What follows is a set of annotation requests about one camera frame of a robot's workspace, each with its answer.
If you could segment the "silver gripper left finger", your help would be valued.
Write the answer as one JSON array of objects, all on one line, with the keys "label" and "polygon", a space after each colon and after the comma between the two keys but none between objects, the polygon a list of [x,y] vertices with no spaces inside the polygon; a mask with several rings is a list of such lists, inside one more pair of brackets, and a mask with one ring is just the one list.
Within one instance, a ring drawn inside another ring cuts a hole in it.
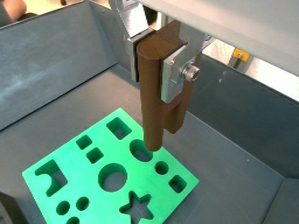
[{"label": "silver gripper left finger", "polygon": [[136,0],[108,0],[108,3],[124,35],[132,80],[138,82],[136,47],[153,29],[146,23],[144,6]]}]

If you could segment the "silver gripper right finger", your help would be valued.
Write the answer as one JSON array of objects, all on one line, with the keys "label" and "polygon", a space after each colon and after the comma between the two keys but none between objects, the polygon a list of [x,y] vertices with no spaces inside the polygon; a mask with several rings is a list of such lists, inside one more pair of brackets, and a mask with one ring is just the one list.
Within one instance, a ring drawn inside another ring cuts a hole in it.
[{"label": "silver gripper right finger", "polygon": [[213,38],[186,24],[180,25],[178,39],[185,45],[162,60],[161,100],[169,103],[182,91],[182,83],[193,82],[200,73],[194,59]]}]

